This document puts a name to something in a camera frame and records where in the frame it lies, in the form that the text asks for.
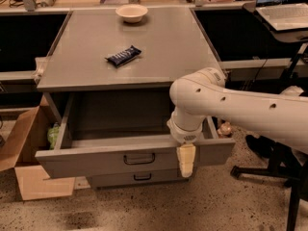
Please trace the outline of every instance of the speckled floor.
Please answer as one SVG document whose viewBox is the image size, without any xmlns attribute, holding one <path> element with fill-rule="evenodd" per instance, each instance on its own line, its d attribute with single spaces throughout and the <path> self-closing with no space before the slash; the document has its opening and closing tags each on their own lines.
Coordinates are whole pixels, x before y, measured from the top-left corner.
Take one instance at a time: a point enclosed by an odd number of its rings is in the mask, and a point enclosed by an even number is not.
<svg viewBox="0 0 308 231">
<path fill-rule="evenodd" d="M 4 128 L 12 123 L 4 121 Z M 0 172 L 0 230 L 286 230 L 290 190 L 284 180 L 230 176 L 233 165 L 265 167 L 234 127 L 236 146 L 227 163 L 200 167 L 189 183 L 112 190 L 78 190 L 73 196 L 21 201 L 13 169 Z M 296 231 L 308 230 L 300 202 Z"/>
</svg>

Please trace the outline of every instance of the black handle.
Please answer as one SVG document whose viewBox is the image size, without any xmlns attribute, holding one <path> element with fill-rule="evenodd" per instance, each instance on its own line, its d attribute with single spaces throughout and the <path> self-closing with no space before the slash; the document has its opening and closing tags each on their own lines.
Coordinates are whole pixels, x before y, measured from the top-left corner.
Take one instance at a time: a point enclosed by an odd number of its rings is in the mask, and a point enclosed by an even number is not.
<svg viewBox="0 0 308 231">
<path fill-rule="evenodd" d="M 152 174 L 150 173 L 147 176 L 136 176 L 136 174 L 134 174 L 134 180 L 135 181 L 148 181 L 152 178 Z"/>
<path fill-rule="evenodd" d="M 128 165 L 128 166 L 152 164 L 155 161 L 155 153 L 152 153 L 152 157 L 147 161 L 129 162 L 126 155 L 124 155 L 123 160 L 124 160 L 125 165 Z"/>
</svg>

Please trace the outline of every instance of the bowl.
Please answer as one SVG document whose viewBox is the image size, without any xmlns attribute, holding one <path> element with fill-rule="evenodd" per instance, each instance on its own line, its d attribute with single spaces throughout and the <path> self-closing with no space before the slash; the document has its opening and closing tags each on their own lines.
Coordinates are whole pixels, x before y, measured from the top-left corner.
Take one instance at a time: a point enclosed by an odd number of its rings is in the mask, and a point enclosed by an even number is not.
<svg viewBox="0 0 308 231">
<path fill-rule="evenodd" d="M 147 7 L 139 4 L 127 4 L 118 7 L 115 12 L 121 16 L 125 22 L 137 23 L 147 14 Z"/>
</svg>

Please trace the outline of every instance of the closed drawer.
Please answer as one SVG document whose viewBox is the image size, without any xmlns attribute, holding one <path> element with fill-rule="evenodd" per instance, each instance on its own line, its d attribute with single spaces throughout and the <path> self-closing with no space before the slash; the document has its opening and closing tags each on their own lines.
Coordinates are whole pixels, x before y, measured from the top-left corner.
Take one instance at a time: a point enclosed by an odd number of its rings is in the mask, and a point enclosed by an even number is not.
<svg viewBox="0 0 308 231">
<path fill-rule="evenodd" d="M 146 171 L 126 174 L 98 175 L 88 178 L 92 188 L 142 185 L 172 181 L 187 181 L 178 169 Z"/>
<path fill-rule="evenodd" d="M 167 128 L 173 109 L 168 89 L 72 93 L 55 149 L 38 151 L 36 158 L 51 178 L 177 169 L 179 143 Z M 233 144 L 218 139 L 209 117 L 194 164 L 210 165 L 208 153 Z"/>
</svg>

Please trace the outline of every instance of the open cardboard box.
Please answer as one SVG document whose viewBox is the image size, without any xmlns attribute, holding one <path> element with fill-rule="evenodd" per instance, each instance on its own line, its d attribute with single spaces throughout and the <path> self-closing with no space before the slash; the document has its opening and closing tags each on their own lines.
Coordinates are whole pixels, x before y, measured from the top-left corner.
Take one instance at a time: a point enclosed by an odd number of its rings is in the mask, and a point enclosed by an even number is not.
<svg viewBox="0 0 308 231">
<path fill-rule="evenodd" d="M 5 145 L 0 148 L 0 170 L 14 167 L 23 200 L 73 194 L 75 178 L 49 179 L 35 158 L 38 150 L 49 148 L 47 130 L 54 121 L 42 98 L 38 107 L 18 117 Z"/>
</svg>

